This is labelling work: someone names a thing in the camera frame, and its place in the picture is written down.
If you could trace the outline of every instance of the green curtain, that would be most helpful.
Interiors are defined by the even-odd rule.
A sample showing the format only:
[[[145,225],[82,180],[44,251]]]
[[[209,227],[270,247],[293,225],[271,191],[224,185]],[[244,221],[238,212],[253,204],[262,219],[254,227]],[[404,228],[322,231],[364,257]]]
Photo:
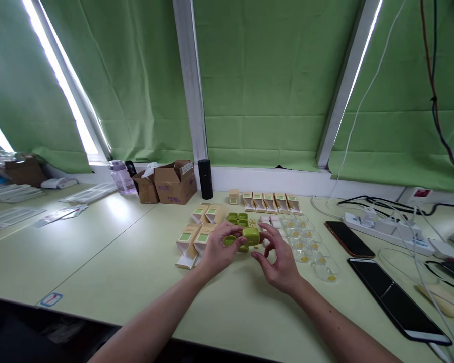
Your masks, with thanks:
[[[193,160],[171,0],[42,0],[114,158]]]
[[[317,171],[359,0],[194,0],[214,166]]]
[[[18,0],[0,0],[0,128],[15,151],[38,154],[64,172],[91,172],[76,121]]]
[[[329,168],[336,177],[355,112],[372,80],[402,0],[384,1]],[[425,2],[429,51],[433,1]],[[442,132],[454,152],[454,0],[438,1],[435,86]],[[454,167],[432,119],[419,2],[408,1],[393,29],[380,73],[365,98],[341,179],[422,186],[454,192]]]

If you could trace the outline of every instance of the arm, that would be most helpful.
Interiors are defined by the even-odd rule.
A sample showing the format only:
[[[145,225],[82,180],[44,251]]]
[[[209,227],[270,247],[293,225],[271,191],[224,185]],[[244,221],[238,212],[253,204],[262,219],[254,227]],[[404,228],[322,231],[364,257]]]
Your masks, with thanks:
[[[267,282],[289,295],[304,310],[338,361],[399,362],[390,351],[336,310],[300,276],[291,247],[282,240],[277,229],[264,223],[259,225],[267,230],[261,232],[261,239],[268,239],[270,244],[264,256],[253,252],[252,257],[260,263]],[[273,249],[276,250],[277,260],[272,265],[266,257]]]
[[[227,222],[220,224],[210,234],[199,265],[123,326],[89,362],[154,361],[200,290],[232,262],[247,241],[239,237],[242,229]],[[226,247],[223,238],[230,234],[238,238]]]

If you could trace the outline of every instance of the blue sticker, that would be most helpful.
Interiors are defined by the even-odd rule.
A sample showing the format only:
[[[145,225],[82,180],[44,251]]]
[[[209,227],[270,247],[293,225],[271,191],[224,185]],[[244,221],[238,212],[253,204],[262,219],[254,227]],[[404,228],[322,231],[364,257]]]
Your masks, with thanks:
[[[54,306],[55,304],[57,304],[61,299],[62,299],[62,294],[53,292],[53,293],[47,295],[47,297],[44,300],[42,300],[40,302],[40,304],[47,306],[47,307],[51,307],[51,306]]]

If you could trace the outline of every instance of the cardboard box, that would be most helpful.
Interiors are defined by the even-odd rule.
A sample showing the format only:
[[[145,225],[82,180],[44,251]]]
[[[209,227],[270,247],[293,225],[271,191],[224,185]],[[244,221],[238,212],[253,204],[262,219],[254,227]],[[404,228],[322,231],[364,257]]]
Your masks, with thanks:
[[[229,189],[229,204],[239,204],[239,189]]]
[[[161,203],[186,204],[197,192],[193,163],[177,160],[155,169],[155,185]]]
[[[195,207],[195,210],[192,213],[192,219],[195,223],[210,223],[207,219],[205,213],[207,213],[207,209],[210,207],[210,203],[200,203],[198,206]]]
[[[48,180],[34,155],[25,155],[25,161],[20,163],[5,162],[5,174],[13,184],[28,184],[36,188],[40,188],[40,184]]]
[[[264,196],[262,193],[252,192],[252,199],[254,200],[254,205],[256,206],[257,213],[266,213],[267,208],[264,203]]]
[[[140,203],[158,203],[160,198],[155,187],[155,175],[142,178],[145,171],[133,176],[133,181],[138,185],[138,196]]]
[[[301,207],[299,206],[298,197],[296,197],[294,194],[286,193],[286,199],[288,200],[288,206],[291,210],[291,213],[296,215],[303,215]]]
[[[286,200],[286,195],[284,193],[274,193],[274,197],[276,198],[276,204],[279,213],[291,214],[288,206],[288,201]]]
[[[201,227],[201,224],[190,223],[187,224],[183,229],[182,233],[177,239],[177,247],[180,252],[182,252],[182,256],[175,264],[176,267],[184,268],[187,270],[190,270],[193,267],[198,255],[193,242],[197,238],[198,232],[200,231]]]
[[[222,204],[212,204],[205,215],[210,223],[221,224],[227,215],[227,208]]]
[[[195,241],[193,242],[195,249],[198,252],[198,257],[197,260],[195,261],[195,266],[198,265],[198,263],[202,259],[205,249],[207,248],[208,236],[210,235],[211,232],[215,231],[216,228],[217,224],[212,223],[204,224],[202,228],[200,228],[200,231],[198,232],[198,235],[195,238]]]
[[[277,214],[277,205],[273,193],[264,193],[264,204],[268,213]]]
[[[256,206],[254,205],[254,202],[252,201],[252,192],[243,192],[242,199],[244,200],[244,205],[246,206],[246,208],[245,208],[246,212],[255,212],[256,211]]]

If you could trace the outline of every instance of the hand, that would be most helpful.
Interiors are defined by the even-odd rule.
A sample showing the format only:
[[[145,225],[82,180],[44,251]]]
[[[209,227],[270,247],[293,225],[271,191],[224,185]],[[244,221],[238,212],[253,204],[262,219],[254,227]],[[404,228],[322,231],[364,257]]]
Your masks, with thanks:
[[[215,231],[209,234],[205,253],[196,269],[203,270],[211,279],[230,265],[239,247],[247,242],[247,238],[241,237],[243,229],[242,226],[227,221],[219,224]],[[234,235],[237,239],[226,247],[223,238],[228,235]]]
[[[260,233],[261,241],[267,239],[270,243],[264,250],[264,256],[259,252],[253,252],[251,256],[261,265],[269,284],[279,291],[291,295],[303,280],[296,267],[293,251],[284,242],[277,229],[265,223],[259,223],[259,226],[267,230],[267,232]],[[271,264],[266,257],[269,256],[269,251],[273,249],[276,250],[277,259],[274,264]]]

